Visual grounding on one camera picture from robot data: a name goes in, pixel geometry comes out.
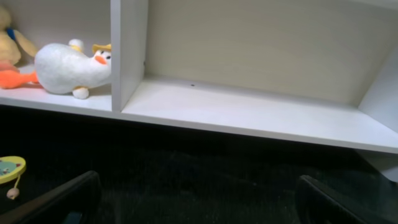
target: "blue scarf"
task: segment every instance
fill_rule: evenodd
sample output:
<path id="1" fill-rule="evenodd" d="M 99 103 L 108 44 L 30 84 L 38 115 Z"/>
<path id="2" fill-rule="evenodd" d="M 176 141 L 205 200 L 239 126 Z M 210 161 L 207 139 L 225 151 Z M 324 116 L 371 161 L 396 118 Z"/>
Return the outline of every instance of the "blue scarf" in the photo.
<path id="1" fill-rule="evenodd" d="M 6 29 L 6 32 L 7 32 L 8 36 L 9 36 L 12 40 L 16 41 L 15 33 L 14 33 L 14 30 L 13 30 L 13 29 L 7 28 L 7 29 Z"/>

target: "plush toy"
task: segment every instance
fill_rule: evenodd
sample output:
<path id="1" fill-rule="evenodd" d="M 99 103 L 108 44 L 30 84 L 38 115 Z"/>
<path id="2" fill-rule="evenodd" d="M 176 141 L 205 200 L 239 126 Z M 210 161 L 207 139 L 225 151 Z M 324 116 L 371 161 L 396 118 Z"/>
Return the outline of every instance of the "plush toy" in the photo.
<path id="1" fill-rule="evenodd" d="M 0 70 L 18 71 L 15 65 L 21 59 L 18 43 L 30 56 L 35 57 L 37 49 L 18 30 L 11 26 L 11 15 L 4 7 L 0 6 Z"/>
<path id="2" fill-rule="evenodd" d="M 75 98 L 86 99 L 90 88 L 110 82 L 112 46 L 94 45 L 92 58 L 82 50 L 83 42 L 76 39 L 69 45 L 48 44 L 35 56 L 35 72 L 0 71 L 0 87 L 17 88 L 24 83 L 39 82 L 51 93 L 73 93 Z"/>

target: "yellow hat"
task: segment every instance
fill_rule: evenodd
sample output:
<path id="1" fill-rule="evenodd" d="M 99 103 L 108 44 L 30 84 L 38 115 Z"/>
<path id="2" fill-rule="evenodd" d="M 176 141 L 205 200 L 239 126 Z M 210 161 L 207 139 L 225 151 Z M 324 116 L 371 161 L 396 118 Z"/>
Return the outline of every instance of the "yellow hat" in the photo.
<path id="1" fill-rule="evenodd" d="M 95 54 L 95 52 L 97 52 L 97 50 L 104 50 L 104 51 L 111 52 L 112 51 L 112 45 L 111 44 L 108 44 L 108 45 L 95 44 L 95 45 L 93 45 L 94 54 Z"/>

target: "yellow plush toy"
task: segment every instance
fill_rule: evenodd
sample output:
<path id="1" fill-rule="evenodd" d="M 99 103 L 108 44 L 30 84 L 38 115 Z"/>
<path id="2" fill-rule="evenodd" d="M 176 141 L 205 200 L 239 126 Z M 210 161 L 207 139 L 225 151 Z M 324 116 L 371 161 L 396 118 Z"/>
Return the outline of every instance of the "yellow plush toy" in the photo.
<path id="1" fill-rule="evenodd" d="M 6 8 L 0 6 L 0 70 L 16 70 L 13 65 L 21 59 L 16 43 L 32 57 L 37 53 L 35 45 L 18 30 L 10 29 L 10 26 L 11 15 Z"/>

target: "plush goose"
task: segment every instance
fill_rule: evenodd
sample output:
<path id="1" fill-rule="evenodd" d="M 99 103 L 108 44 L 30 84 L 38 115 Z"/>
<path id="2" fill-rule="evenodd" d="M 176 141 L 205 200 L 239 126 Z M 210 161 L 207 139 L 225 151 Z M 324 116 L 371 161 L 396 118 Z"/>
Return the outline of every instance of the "plush goose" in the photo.
<path id="1" fill-rule="evenodd" d="M 56 94 L 73 93 L 86 99 L 89 89 L 110 82 L 111 45 L 94 45 L 94 57 L 82 53 L 83 42 L 71 40 L 69 45 L 48 44 L 35 56 L 32 74 L 0 71 L 0 86 L 16 88 L 23 83 L 39 82 L 47 91 Z"/>

